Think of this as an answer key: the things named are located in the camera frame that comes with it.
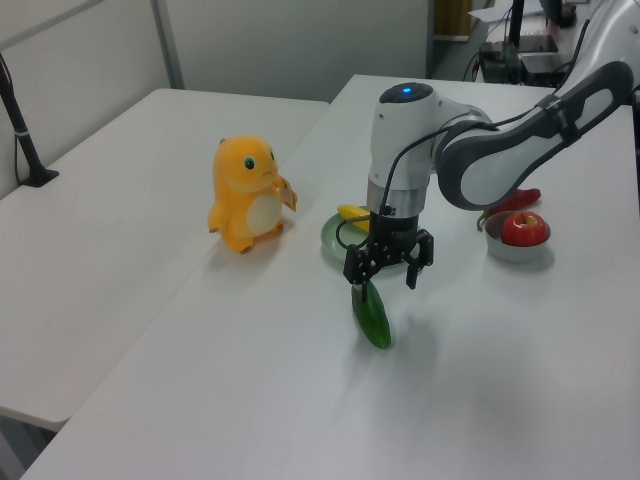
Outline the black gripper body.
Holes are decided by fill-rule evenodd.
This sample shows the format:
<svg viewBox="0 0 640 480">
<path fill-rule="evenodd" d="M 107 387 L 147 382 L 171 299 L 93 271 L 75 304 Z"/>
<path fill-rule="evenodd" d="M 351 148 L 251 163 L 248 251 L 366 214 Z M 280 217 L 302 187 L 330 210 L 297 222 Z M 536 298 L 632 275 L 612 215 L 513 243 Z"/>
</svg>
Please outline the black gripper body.
<svg viewBox="0 0 640 480">
<path fill-rule="evenodd" d="M 369 258 L 376 265 L 400 263 L 417 242 L 418 219 L 418 216 L 397 218 L 373 213 L 367 240 Z"/>
</svg>

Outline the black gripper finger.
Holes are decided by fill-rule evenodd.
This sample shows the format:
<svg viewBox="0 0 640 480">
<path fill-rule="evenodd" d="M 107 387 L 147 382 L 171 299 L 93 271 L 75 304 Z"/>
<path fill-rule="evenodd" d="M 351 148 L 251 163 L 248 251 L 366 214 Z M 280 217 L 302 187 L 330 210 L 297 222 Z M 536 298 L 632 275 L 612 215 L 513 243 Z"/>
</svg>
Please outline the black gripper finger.
<svg viewBox="0 0 640 480">
<path fill-rule="evenodd" d="M 364 286 L 380 270 L 380 264 L 368 247 L 351 244 L 347 247 L 343 275 L 351 285 Z"/>
<path fill-rule="evenodd" d="M 425 229 L 416 232 L 413 246 L 403 253 L 403 260 L 407 264 L 406 285 L 416 288 L 417 278 L 424 267 L 433 264 L 434 238 Z"/>
</svg>

